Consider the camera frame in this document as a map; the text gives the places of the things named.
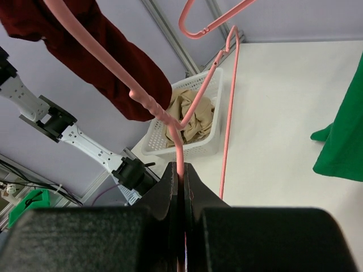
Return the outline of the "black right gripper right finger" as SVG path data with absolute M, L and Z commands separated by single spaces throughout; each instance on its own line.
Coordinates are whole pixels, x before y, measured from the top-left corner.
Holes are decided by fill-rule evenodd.
M 225 271 L 230 207 L 202 182 L 190 163 L 184 165 L 183 189 L 188 271 Z

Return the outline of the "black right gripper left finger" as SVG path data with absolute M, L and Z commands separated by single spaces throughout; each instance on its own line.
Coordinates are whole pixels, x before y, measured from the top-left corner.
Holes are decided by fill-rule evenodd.
M 178 271 L 180 255 L 180 201 L 176 163 L 168 163 L 161 180 L 139 204 L 148 208 L 143 241 L 147 271 Z

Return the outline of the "beige t shirt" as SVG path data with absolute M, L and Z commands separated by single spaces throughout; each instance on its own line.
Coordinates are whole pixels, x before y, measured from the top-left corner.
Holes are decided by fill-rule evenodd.
M 175 89 L 172 92 L 167 112 L 181 122 L 188 113 L 196 95 L 197 91 Z M 184 145 L 202 141 L 208 137 L 212 128 L 214 109 L 210 98 L 203 96 L 188 124 L 183 130 L 177 131 Z

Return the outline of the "green t shirt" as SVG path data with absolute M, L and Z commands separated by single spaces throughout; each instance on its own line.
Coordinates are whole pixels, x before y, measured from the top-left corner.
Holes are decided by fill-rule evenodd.
M 310 139 L 324 143 L 313 166 L 315 173 L 362 181 L 362 60 L 333 123 Z

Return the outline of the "thin pink wire hanger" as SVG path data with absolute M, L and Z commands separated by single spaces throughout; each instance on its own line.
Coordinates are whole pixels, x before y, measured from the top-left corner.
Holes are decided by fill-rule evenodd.
M 247 1 L 247 5 L 253 3 L 254 1 Z M 129 96 L 136 102 L 140 103 L 145 109 L 147 109 L 154 117 L 162 121 L 165 126 L 167 126 L 170 136 L 174 141 L 176 148 L 176 173 L 178 175 L 178 192 L 180 189 L 181 196 L 178 197 L 178 201 L 184 201 L 184 150 L 183 141 L 179 135 L 179 131 L 183 130 L 185 126 L 189 123 L 192 114 L 195 112 L 196 107 L 199 105 L 202 95 L 204 94 L 206 87 L 208 86 L 210 79 L 212 78 L 216 67 L 223 57 L 224 54 L 228 54 L 230 51 L 230 42 L 235 36 L 236 42 L 236 56 L 235 68 L 238 66 L 238 52 L 239 52 L 239 31 L 237 26 L 233 26 L 226 38 L 225 49 L 221 49 L 217 54 L 214 64 L 212 64 L 207 77 L 205 78 L 202 87 L 196 95 L 193 104 L 190 106 L 187 115 L 179 122 L 177 119 L 170 116 L 156 101 L 155 99 L 148 95 L 147 92 L 138 84 L 138 82 L 91 36 L 91 34 L 81 25 L 81 23 L 76 19 L 76 17 L 69 10 L 67 5 L 63 1 L 44 1 L 48 9 L 54 15 L 54 17 L 62 24 L 62 26 L 90 53 L 92 54 L 100 63 L 104 65 L 114 76 L 121 80 L 128 88 L 130 88 Z M 184 28 L 184 21 L 187 18 L 189 10 L 191 9 L 194 1 L 187 1 L 183 11 L 179 18 L 179 28 L 180 30 L 191 39 L 199 39 L 206 35 L 208 32 L 219 27 L 222 23 L 229 20 L 232 15 L 236 15 L 234 11 L 240 12 L 245 7 L 245 3 L 241 2 L 236 7 L 234 7 L 229 12 L 221 15 L 215 21 L 210 23 L 206 28 L 198 33 L 190 33 Z M 225 168 L 227 151 L 229 146 L 229 133 L 230 133 L 230 119 L 232 117 L 232 107 L 233 107 L 233 96 L 234 96 L 234 84 L 231 86 L 230 92 L 230 105 L 229 105 L 229 116 L 226 127 L 225 134 L 225 154 L 223 155 L 223 166 L 222 166 L 222 177 L 221 177 L 221 196 L 223 196 L 224 182 L 225 182 Z M 184 220 L 185 216 L 182 215 L 181 219 L 177 221 L 177 227 L 181 227 L 181 233 L 176 235 L 176 245 L 181 246 L 181 250 L 176 251 L 176 271 L 185 271 L 185 260 L 186 260 L 186 238 L 184 230 Z

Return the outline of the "maroon t shirt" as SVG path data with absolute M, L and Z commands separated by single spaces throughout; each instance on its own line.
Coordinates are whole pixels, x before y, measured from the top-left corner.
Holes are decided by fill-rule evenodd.
M 94 39 L 167 109 L 172 87 L 163 71 L 128 41 L 101 12 L 96 1 L 65 1 Z M 129 96 L 130 89 L 92 56 L 52 15 L 43 1 L 1 1 L 1 23 L 7 34 L 28 41 L 43 40 L 47 50 L 85 82 L 92 84 L 125 118 L 148 121 L 153 115 Z

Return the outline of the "thick pink plastic hanger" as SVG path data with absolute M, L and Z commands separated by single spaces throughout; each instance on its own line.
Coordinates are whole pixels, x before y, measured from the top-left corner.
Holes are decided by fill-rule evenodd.
M 234 6 L 232 9 L 230 9 L 228 12 L 219 16 L 213 22 L 208 24 L 202 30 L 200 30 L 196 33 L 193 33 L 186 29 L 185 20 L 187 19 L 188 13 L 194 4 L 194 0 L 187 0 L 187 2 L 180 14 L 180 17 L 179 17 L 179 21 L 178 21 L 179 29 L 182 32 L 182 34 L 184 34 L 188 38 L 194 39 L 194 40 L 199 39 L 199 38 L 203 37 L 204 35 L 206 35 L 208 32 L 218 28 L 221 24 L 225 23 L 226 21 L 231 19 L 233 16 L 235 16 L 236 14 L 238 14 L 239 12 L 241 12 L 242 10 L 244 10 L 245 8 L 247 8 L 249 5 L 253 4 L 254 2 L 255 2 L 255 0 L 245 0 L 245 1 L 240 2 L 239 4 Z

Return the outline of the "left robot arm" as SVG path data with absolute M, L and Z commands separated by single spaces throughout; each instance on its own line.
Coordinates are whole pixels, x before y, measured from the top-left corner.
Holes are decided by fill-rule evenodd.
M 20 119 L 51 140 L 79 149 L 99 163 L 120 185 L 141 196 L 160 181 L 150 170 L 154 163 L 145 164 L 134 155 L 121 156 L 106 149 L 77 126 L 77 119 L 72 114 L 43 95 L 36 97 L 24 85 L 8 57 L 9 54 L 1 49 L 1 97 L 18 107 Z

